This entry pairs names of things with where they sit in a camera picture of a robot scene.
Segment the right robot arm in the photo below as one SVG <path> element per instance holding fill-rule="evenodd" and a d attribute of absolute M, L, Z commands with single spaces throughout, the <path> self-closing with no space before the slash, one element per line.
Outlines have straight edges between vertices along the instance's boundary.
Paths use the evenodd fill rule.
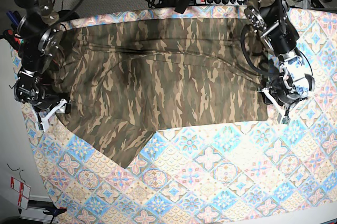
<path fill-rule="evenodd" d="M 63 17 L 54 10 L 55 0 L 14 0 L 26 10 L 26 15 L 18 18 L 9 12 L 7 15 L 16 27 L 10 34 L 4 31 L 6 39 L 16 49 L 21 58 L 21 68 L 14 84 L 14 98 L 32 107 L 36 128 L 47 131 L 48 120 L 55 113 L 68 114 L 71 109 L 70 97 L 66 93 L 56 93 L 50 81 L 43 80 L 44 72 L 58 52 L 63 30 L 59 26 L 75 13 L 68 11 Z"/>

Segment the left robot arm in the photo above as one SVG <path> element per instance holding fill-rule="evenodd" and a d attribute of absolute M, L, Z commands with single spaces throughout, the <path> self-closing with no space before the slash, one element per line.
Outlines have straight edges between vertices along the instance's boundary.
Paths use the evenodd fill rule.
<path fill-rule="evenodd" d="M 310 63 L 298 49 L 299 34 L 288 18 L 286 0 L 249 0 L 244 10 L 249 25 L 243 27 L 241 48 L 248 65 L 266 78 L 258 92 L 265 104 L 271 104 L 278 112 L 279 124 L 289 124 L 290 111 L 314 91 L 313 72 L 307 72 Z M 278 70 L 262 70 L 250 59 L 245 45 L 248 31 L 254 31 L 257 39 L 278 59 Z"/>

